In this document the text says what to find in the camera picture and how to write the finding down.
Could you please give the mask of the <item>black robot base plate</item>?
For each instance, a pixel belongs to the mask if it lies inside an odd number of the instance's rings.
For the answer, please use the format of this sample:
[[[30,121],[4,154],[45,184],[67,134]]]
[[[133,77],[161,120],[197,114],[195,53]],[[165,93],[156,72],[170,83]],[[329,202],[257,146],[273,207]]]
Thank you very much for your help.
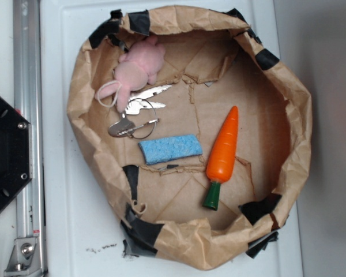
[[[0,213],[31,177],[31,124],[0,97]]]

